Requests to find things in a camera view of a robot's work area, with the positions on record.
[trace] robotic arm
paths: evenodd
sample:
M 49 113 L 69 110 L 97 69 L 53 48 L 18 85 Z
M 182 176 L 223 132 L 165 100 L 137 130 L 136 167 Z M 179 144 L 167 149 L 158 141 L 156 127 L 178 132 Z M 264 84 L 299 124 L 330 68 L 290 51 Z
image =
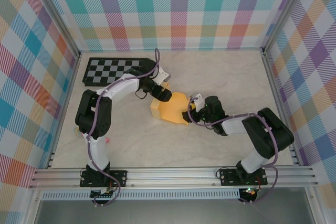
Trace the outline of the robotic arm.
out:
M 136 93 L 140 89 L 142 89 L 146 95 L 149 93 L 162 102 L 169 101 L 172 96 L 170 90 L 160 86 L 163 81 L 170 79 L 170 75 L 164 72 L 161 67 L 157 68 L 155 77 L 153 77 L 152 73 L 142 78 L 135 78 L 150 72 L 155 66 L 155 61 L 145 58 L 140 62 L 139 67 L 131 68 L 121 77 L 123 81 L 116 83 L 111 88 L 107 86 L 97 91 L 86 90 L 82 95 L 75 123 L 79 126 L 79 131 L 83 134 L 85 140 L 90 143 L 92 160 L 94 160 L 100 170 L 106 173 L 108 173 L 110 169 L 110 163 L 105 152 L 105 138 L 111 126 L 112 108 L 126 95 Z M 97 99 L 102 93 L 103 95 L 100 99 L 99 107 L 95 108 Z M 96 110 L 98 110 L 98 116 L 97 120 L 94 121 Z M 93 125 L 95 125 L 94 130 L 90 137 L 88 137 Z M 96 178 L 95 181 L 98 182 L 96 184 L 104 184 L 108 177 L 103 176 L 97 171 L 92 160 L 88 162 L 87 171 Z
M 214 123 L 227 118 L 227 120 L 212 125 L 216 134 L 228 136 L 236 133 L 247 133 L 249 135 L 254 150 L 236 165 L 236 174 L 241 183 L 246 184 L 275 155 L 275 147 L 269 132 L 255 116 L 247 114 L 239 118 L 232 116 L 228 118 L 229 116 L 225 114 L 222 104 L 216 96 L 203 99 L 200 94 L 194 94 L 191 99 L 194 100 L 194 106 L 191 108 L 190 114 L 194 122 Z M 275 137 L 278 151 L 284 150 L 294 142 L 293 134 L 271 109 L 264 108 L 257 114 L 264 118 L 269 125 Z M 183 112 L 182 116 L 185 121 L 192 122 L 187 112 Z

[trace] checkerboard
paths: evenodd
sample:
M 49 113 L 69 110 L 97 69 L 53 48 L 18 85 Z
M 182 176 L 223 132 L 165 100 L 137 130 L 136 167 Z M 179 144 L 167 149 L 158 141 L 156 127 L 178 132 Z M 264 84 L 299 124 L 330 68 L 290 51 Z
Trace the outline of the checkerboard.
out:
M 90 58 L 83 83 L 85 86 L 105 87 L 118 80 L 127 70 L 137 67 L 142 58 Z

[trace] metal corner post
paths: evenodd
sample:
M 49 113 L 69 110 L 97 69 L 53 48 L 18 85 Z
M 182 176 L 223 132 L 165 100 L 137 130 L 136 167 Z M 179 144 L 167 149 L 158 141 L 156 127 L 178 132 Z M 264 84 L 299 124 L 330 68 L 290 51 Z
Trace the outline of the metal corner post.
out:
M 70 31 L 68 30 L 67 26 L 64 24 L 60 13 L 57 11 L 56 6 L 53 3 L 53 0 L 41 0 L 45 9 L 48 11 L 51 19 L 54 21 L 55 25 L 57 26 L 58 30 L 60 31 L 61 35 L 63 36 L 64 40 L 68 44 L 69 48 L 71 49 L 72 53 L 76 55 L 77 58 L 80 56 L 80 50 L 77 47 Z
M 71 97 L 71 94 L 72 94 L 72 89 L 74 88 L 74 85 L 75 85 L 75 79 L 76 79 L 76 76 L 77 76 L 79 64 L 80 64 L 80 58 L 76 59 L 75 65 L 73 67 L 73 74 L 72 74 L 72 77 L 71 77 L 69 88 L 68 88 L 67 93 L 66 93 L 66 98 L 65 98 L 65 101 L 64 101 L 64 105 L 63 105 L 63 108 L 62 108 L 62 111 L 61 111 L 61 114 L 60 114 L 60 117 L 59 117 L 59 122 L 58 122 L 56 133 L 55 133 L 55 136 L 54 136 L 54 139 L 53 139 L 53 144 L 51 145 L 51 148 L 50 148 L 49 153 L 47 155 L 48 158 L 45 160 L 45 163 L 44 163 L 45 168 L 48 167 L 50 157 L 53 154 L 53 152 L 56 150 L 56 147 L 57 147 L 57 144 L 58 144 L 58 140 L 59 140 L 61 130 L 62 130 L 62 127 L 63 127 L 63 123 L 64 123 L 64 118 L 65 118 L 65 115 L 66 115 L 66 112 L 67 112 L 67 109 L 68 109 L 68 105 L 69 105 L 69 101 L 70 101 L 70 97 Z
M 278 21 L 276 22 L 263 50 L 267 53 L 271 49 L 272 45 L 277 40 L 281 30 L 283 29 L 288 17 L 291 15 L 292 11 L 294 10 L 298 0 L 288 0 L 281 16 L 279 17 Z

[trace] beige table surface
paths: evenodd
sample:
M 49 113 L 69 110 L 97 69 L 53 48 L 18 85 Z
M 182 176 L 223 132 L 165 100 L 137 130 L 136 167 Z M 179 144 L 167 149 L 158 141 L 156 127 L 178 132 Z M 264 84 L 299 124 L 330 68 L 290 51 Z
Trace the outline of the beige table surface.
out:
M 86 89 L 83 75 L 90 57 L 149 57 L 151 51 L 84 53 L 62 127 L 53 168 L 85 167 L 87 148 L 74 134 L 75 116 Z M 172 75 L 172 91 L 187 96 L 217 95 L 229 115 L 256 112 L 264 107 L 277 113 L 259 51 L 161 51 L 160 66 Z M 231 166 L 253 149 L 247 134 L 219 136 L 204 127 L 174 125 L 151 115 L 151 96 L 128 95 L 112 110 L 110 142 L 106 152 L 111 167 Z M 292 165 L 289 150 L 279 154 L 277 165 Z

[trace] yellow sponge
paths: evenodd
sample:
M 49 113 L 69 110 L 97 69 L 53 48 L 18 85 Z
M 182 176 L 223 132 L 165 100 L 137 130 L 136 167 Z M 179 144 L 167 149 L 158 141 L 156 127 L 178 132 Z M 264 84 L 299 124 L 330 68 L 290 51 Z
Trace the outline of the yellow sponge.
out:
M 168 83 L 162 86 L 169 88 Z M 188 103 L 189 100 L 185 94 L 173 92 L 168 102 L 160 102 L 157 99 L 153 99 L 151 104 L 152 115 L 157 119 L 162 119 L 170 123 L 189 125 L 182 117 L 182 112 L 187 110 Z

